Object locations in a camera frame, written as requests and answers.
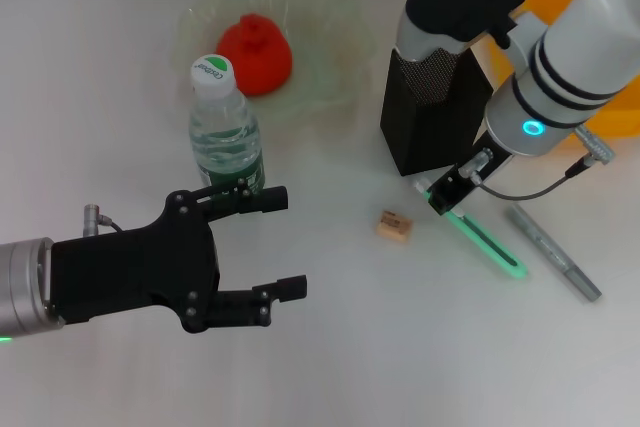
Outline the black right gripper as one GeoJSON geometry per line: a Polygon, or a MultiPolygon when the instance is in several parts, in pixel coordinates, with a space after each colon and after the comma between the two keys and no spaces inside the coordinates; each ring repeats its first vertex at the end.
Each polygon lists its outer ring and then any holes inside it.
{"type": "Polygon", "coordinates": [[[485,131],[473,144],[471,151],[428,188],[429,204],[438,215],[446,214],[512,157],[511,152],[485,131]]]}

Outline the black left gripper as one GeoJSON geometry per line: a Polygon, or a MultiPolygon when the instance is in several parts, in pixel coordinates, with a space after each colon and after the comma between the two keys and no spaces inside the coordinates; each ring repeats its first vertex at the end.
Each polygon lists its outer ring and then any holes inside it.
{"type": "Polygon", "coordinates": [[[55,243],[50,281],[55,313],[77,324],[158,305],[172,310],[186,331],[199,333],[206,329],[207,310],[209,328],[268,327],[275,301],[305,299],[305,275],[215,294],[220,273],[208,222],[286,210],[288,193],[284,186],[257,193],[237,186],[208,194],[207,189],[173,192],[148,226],[55,243]]]}

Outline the beige eraser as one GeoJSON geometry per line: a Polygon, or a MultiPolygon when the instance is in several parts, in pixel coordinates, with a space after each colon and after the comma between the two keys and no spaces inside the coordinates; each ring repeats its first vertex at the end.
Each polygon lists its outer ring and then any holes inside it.
{"type": "Polygon", "coordinates": [[[376,233],[383,238],[400,243],[409,241],[413,221],[395,212],[384,210],[376,225],[376,233]]]}

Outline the green utility knife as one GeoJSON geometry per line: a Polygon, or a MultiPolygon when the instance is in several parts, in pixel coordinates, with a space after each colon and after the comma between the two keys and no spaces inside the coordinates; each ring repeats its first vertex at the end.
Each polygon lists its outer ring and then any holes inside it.
{"type": "Polygon", "coordinates": [[[453,208],[445,212],[443,217],[464,234],[505,274],[514,279],[524,279],[528,275],[528,269],[521,260],[509,251],[490,231],[463,210],[453,208]]]}

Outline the grey marker pen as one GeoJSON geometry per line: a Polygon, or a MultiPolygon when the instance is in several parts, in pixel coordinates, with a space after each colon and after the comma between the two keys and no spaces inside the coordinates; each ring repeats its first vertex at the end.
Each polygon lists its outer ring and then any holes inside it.
{"type": "Polygon", "coordinates": [[[595,302],[602,296],[573,259],[519,204],[510,205],[506,216],[586,300],[595,302]]]}

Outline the clear green-label water bottle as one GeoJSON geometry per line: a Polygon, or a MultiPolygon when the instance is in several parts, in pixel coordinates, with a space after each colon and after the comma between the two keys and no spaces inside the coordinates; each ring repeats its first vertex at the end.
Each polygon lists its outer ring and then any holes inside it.
{"type": "Polygon", "coordinates": [[[192,64],[190,79],[194,101],[189,136],[204,185],[242,179],[249,190],[259,192],[265,185],[259,125],[231,61],[204,55],[192,64]]]}

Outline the red round fruit toy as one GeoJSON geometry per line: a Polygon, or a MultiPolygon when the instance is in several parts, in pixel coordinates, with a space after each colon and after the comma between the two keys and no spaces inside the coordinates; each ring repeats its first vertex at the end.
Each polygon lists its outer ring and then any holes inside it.
{"type": "Polygon", "coordinates": [[[243,15],[224,31],[216,53],[231,62],[238,88],[248,97],[276,91],[293,70],[292,50],[280,28],[255,13],[243,15]]]}

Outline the black mesh pen holder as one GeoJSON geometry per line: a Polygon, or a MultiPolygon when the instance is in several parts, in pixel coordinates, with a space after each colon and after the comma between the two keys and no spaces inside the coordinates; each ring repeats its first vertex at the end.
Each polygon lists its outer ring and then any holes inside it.
{"type": "Polygon", "coordinates": [[[420,62],[391,53],[380,127],[398,172],[455,164],[471,151],[493,88],[472,50],[420,62]]]}

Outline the pale green glass fruit bowl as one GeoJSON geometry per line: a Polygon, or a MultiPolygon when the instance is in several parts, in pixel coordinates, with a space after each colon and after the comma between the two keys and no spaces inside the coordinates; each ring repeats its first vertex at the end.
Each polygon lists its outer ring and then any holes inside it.
{"type": "Polygon", "coordinates": [[[182,98],[191,92],[192,62],[252,13],[272,20],[293,54],[289,80],[251,101],[261,121],[285,122],[357,100],[375,53],[357,0],[196,0],[181,13],[172,42],[171,66],[182,98]]]}

